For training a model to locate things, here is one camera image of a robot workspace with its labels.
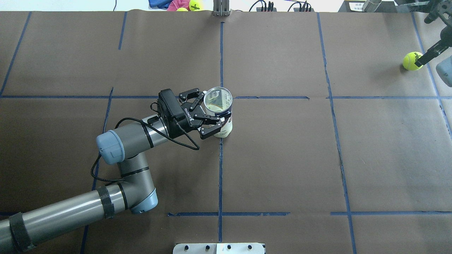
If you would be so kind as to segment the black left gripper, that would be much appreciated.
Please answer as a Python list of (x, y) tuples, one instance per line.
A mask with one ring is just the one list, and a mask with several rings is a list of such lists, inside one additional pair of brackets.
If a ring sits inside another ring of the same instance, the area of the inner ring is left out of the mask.
[(199, 88), (179, 93), (179, 101), (182, 104), (168, 107), (171, 111), (168, 119), (168, 133), (171, 138), (183, 135), (181, 129), (187, 133), (197, 129), (202, 140), (220, 132), (226, 118), (202, 114), (202, 107), (199, 104), (205, 93)]

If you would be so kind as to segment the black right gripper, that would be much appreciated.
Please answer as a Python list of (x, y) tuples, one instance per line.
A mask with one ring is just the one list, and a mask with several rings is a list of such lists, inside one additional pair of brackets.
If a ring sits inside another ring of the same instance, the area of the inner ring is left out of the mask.
[[(444, 24), (452, 24), (452, 1), (451, 0), (431, 0), (430, 12), (424, 19), (425, 24), (431, 24), (440, 18)], [(428, 64), (432, 59), (438, 57), (452, 45), (451, 40), (441, 39), (436, 42), (427, 52), (415, 61), (417, 67)]]

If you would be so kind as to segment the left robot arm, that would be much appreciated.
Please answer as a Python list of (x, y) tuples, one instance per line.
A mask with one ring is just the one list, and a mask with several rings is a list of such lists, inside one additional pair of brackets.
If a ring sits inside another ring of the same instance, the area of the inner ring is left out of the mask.
[(142, 214), (155, 208), (158, 197), (145, 153), (167, 141), (198, 151), (200, 147), (190, 132), (197, 131), (201, 139), (220, 132), (232, 112), (207, 113), (207, 107), (201, 105), (207, 98), (208, 92), (199, 88), (178, 96), (171, 89), (161, 90), (154, 115), (125, 117), (114, 129), (97, 136), (99, 152), (90, 174), (104, 185), (2, 220), (1, 253), (24, 253), (121, 212)]

